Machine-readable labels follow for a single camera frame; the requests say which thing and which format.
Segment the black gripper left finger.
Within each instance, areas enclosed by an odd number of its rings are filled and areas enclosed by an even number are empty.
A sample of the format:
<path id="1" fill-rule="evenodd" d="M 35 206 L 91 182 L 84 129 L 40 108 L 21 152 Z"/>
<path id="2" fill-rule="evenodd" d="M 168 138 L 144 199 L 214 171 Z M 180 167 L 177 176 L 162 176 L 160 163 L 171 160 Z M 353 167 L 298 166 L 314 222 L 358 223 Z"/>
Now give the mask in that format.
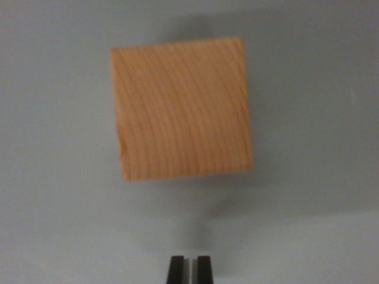
<path id="1" fill-rule="evenodd" d="M 166 284 L 189 284 L 190 261 L 184 256 L 172 256 L 169 264 Z"/>

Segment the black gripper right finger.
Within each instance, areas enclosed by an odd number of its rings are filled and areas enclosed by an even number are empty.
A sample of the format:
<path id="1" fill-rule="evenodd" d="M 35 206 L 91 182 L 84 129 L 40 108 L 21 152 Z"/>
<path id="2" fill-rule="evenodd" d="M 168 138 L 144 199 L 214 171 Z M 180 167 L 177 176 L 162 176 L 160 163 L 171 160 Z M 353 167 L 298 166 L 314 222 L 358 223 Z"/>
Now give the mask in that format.
<path id="1" fill-rule="evenodd" d="M 192 284 L 213 284 L 213 270 L 210 256 L 198 256 L 192 261 Z"/>

